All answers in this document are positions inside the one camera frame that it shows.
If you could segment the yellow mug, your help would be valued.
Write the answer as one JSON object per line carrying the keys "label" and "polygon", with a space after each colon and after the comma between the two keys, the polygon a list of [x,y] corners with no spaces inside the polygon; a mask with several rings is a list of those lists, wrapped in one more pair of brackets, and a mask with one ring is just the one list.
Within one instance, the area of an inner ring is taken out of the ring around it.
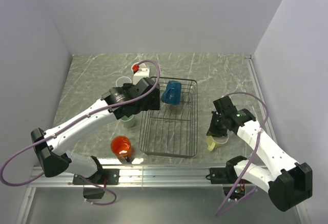
{"label": "yellow mug", "polygon": [[228,142],[228,140],[229,140],[229,135],[223,137],[207,136],[206,137],[207,150],[212,152],[214,149],[225,145]]}

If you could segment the blue mug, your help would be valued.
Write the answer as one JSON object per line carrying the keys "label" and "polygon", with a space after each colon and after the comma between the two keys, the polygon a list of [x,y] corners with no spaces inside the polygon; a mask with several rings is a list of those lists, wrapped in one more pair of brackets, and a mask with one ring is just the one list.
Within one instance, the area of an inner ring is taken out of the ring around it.
{"label": "blue mug", "polygon": [[179,105],[181,98],[181,83],[176,80],[170,80],[162,94],[161,101],[168,105]]}

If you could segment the pale green cup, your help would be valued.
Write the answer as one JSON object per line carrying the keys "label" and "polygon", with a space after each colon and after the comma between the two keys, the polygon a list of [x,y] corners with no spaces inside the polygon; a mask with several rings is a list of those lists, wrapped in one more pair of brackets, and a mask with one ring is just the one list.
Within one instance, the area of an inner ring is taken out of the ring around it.
{"label": "pale green cup", "polygon": [[126,128],[131,128],[135,125],[135,117],[134,115],[131,116],[123,116],[120,119],[120,122],[122,123],[122,125]]}

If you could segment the black wire dish rack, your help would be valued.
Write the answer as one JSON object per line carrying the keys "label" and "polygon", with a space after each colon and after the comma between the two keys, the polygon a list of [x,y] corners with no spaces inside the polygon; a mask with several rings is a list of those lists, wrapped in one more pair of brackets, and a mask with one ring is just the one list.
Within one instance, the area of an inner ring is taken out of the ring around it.
{"label": "black wire dish rack", "polygon": [[[161,101],[170,80],[181,83],[179,105]],[[145,111],[141,117],[139,149],[146,155],[191,158],[197,154],[197,81],[186,78],[159,79],[160,109]]]}

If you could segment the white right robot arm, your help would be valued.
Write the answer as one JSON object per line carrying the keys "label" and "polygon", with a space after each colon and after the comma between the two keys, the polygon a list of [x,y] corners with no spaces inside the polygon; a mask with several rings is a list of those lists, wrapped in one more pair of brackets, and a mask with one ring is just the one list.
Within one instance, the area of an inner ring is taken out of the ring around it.
{"label": "white right robot arm", "polygon": [[285,153],[263,130],[260,122],[247,109],[238,110],[229,96],[213,102],[215,111],[208,130],[210,136],[226,136],[233,132],[248,144],[250,158],[234,157],[225,168],[210,168],[207,179],[212,184],[233,184],[227,199],[239,202],[242,182],[250,182],[268,193],[280,211],[287,211],[313,195],[313,171],[307,163],[299,163]]}

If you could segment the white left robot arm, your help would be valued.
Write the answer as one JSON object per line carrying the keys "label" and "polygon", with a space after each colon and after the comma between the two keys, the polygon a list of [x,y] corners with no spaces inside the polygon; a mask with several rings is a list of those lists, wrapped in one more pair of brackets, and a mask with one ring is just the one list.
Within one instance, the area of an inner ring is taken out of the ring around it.
{"label": "white left robot arm", "polygon": [[91,184],[101,182],[103,167],[95,156],[73,153],[71,148],[97,128],[130,117],[141,111],[159,110],[158,80],[144,77],[137,84],[111,88],[92,106],[67,122],[46,131],[37,128],[31,132],[34,151],[46,177],[67,172],[80,175]]}

